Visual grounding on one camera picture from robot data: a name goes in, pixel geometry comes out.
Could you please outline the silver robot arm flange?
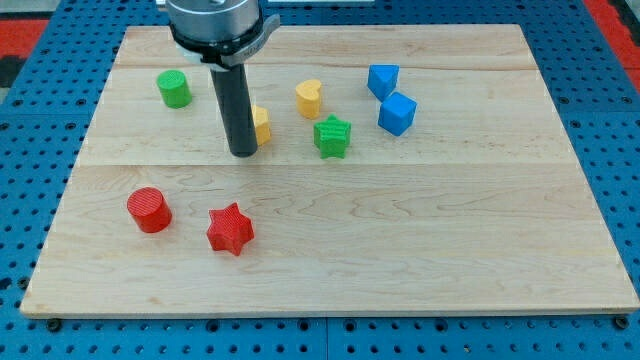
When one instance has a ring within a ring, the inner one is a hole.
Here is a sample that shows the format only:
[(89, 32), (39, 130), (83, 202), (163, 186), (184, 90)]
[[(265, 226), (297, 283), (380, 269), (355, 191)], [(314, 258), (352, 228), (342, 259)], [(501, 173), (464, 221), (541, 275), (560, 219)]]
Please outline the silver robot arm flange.
[(165, 0), (176, 47), (190, 62), (227, 71), (256, 55), (281, 25), (257, 0)]

